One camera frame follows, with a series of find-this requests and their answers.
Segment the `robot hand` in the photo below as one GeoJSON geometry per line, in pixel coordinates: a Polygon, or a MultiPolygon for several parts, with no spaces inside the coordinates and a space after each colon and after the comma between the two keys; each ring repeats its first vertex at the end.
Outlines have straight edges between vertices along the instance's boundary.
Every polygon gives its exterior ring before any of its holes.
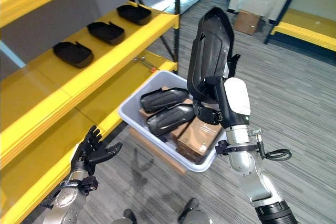
{"type": "Polygon", "coordinates": [[[75,224],[79,211],[86,202],[90,191],[98,188],[93,176],[96,164],[107,161],[120,151],[122,143],[106,148],[99,129],[91,127],[84,140],[78,145],[72,160],[68,180],[63,181],[56,192],[41,205],[50,209],[44,224],[75,224]]]}
{"type": "Polygon", "coordinates": [[[107,149],[103,141],[99,142],[100,139],[99,129],[95,125],[92,126],[71,160],[71,172],[84,169],[91,176],[94,174],[96,164],[113,158],[122,147],[122,143],[117,143],[107,149]]]}

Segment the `small cardboard box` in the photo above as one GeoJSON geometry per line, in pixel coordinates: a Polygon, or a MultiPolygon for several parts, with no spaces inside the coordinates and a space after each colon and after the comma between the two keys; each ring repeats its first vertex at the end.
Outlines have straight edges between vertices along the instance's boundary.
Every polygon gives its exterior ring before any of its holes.
{"type": "Polygon", "coordinates": [[[177,152],[199,162],[221,131],[220,125],[210,125],[195,118],[177,141],[177,152]]]}
{"type": "Polygon", "coordinates": [[[245,10],[239,11],[236,24],[235,24],[235,30],[241,31],[242,33],[252,35],[258,26],[260,20],[260,16],[249,13],[245,10]]]}

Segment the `white plastic bin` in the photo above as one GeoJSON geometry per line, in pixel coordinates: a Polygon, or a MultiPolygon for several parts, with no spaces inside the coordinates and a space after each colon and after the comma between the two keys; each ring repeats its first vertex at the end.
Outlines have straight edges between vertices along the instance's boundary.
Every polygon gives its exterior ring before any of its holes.
{"type": "MultiPolygon", "coordinates": [[[[155,75],[149,79],[144,85],[139,87],[130,97],[128,97],[119,107],[119,115],[120,117],[130,124],[133,128],[135,128],[140,134],[146,137],[149,141],[151,141],[154,145],[159,147],[161,150],[165,151],[175,160],[177,160],[181,165],[183,165],[186,169],[192,170],[194,172],[204,172],[214,161],[216,157],[215,148],[213,147],[207,153],[206,158],[201,164],[195,164],[189,160],[187,160],[184,156],[175,151],[175,146],[171,143],[163,143],[160,139],[154,136],[148,129],[145,121],[141,117],[139,110],[141,108],[140,97],[143,94],[159,89],[162,86],[167,87],[178,87],[185,88],[187,87],[187,82],[185,79],[169,72],[169,71],[157,71],[155,75]]],[[[216,142],[219,140],[225,140],[226,135],[225,131],[221,130],[216,138],[216,142]]]]}

